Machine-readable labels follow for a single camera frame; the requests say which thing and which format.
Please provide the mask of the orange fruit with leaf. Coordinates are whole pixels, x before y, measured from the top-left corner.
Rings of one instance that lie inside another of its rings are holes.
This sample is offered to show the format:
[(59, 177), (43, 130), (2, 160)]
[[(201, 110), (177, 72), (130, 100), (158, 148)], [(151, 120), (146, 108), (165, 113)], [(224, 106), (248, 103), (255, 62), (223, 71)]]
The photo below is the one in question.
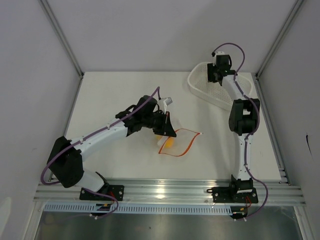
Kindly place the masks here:
[(169, 149), (171, 148), (173, 145), (174, 145), (174, 142), (175, 142), (175, 139), (174, 138), (169, 138), (165, 144), (164, 144), (164, 147)]

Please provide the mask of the clear orange zip top bag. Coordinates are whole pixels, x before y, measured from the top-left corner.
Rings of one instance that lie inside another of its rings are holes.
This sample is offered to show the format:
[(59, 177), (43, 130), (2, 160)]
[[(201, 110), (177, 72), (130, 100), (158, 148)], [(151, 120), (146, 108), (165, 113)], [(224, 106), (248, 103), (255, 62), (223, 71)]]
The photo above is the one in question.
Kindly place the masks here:
[[(180, 121), (176, 118), (171, 120), (172, 126), (176, 132), (176, 137), (162, 136), (160, 140), (156, 140), (159, 147), (159, 155), (168, 155), (172, 157), (184, 156), (192, 147), (195, 139), (203, 133), (182, 127)], [(173, 138), (174, 144), (171, 148), (165, 148), (168, 139)]]

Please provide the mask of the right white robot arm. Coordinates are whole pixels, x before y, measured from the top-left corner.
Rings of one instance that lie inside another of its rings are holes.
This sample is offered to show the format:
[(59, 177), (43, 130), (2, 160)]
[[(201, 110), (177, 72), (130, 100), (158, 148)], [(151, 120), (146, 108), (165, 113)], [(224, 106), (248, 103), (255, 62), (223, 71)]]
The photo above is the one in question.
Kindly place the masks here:
[(225, 191), (232, 201), (239, 202), (254, 189), (250, 173), (251, 145), (260, 125), (260, 101), (248, 97), (241, 88), (230, 55), (218, 51), (212, 56), (213, 62), (207, 64), (207, 80), (220, 84), (232, 101), (228, 126), (235, 137), (235, 171)]

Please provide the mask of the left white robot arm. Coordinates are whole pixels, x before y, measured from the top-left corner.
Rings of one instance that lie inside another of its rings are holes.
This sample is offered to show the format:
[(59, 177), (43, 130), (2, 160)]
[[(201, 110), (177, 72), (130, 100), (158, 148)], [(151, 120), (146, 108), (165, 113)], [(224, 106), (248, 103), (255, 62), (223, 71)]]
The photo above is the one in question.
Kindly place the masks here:
[(175, 138), (177, 134), (167, 111), (172, 102), (170, 97), (155, 99), (144, 95), (137, 104), (116, 114), (101, 129), (74, 139), (59, 137), (47, 161), (49, 170), (64, 188), (80, 186), (91, 190), (97, 200), (105, 199), (109, 193), (106, 179), (98, 172), (85, 170), (84, 161), (107, 144), (126, 138), (142, 128), (151, 129), (158, 136)]

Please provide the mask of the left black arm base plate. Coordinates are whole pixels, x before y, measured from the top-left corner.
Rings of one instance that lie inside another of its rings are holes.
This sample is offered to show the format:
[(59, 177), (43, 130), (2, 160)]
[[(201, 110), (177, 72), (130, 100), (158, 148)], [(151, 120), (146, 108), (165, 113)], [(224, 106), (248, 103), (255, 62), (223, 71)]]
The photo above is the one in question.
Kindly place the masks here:
[(85, 188), (80, 191), (79, 199), (82, 201), (112, 201), (112, 198), (105, 197), (105, 195), (111, 196), (117, 201), (122, 201), (125, 193), (124, 185), (109, 185), (100, 189), (98, 194), (93, 194)]

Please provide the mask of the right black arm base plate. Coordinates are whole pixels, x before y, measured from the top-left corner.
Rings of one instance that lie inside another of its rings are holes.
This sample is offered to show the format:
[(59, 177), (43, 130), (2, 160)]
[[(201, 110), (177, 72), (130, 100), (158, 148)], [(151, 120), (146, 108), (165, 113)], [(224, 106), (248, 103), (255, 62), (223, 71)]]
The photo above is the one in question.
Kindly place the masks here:
[(231, 204), (257, 204), (258, 194), (255, 188), (251, 192), (233, 193), (230, 187), (216, 186), (206, 190), (208, 194), (212, 195), (214, 203), (231, 203)]

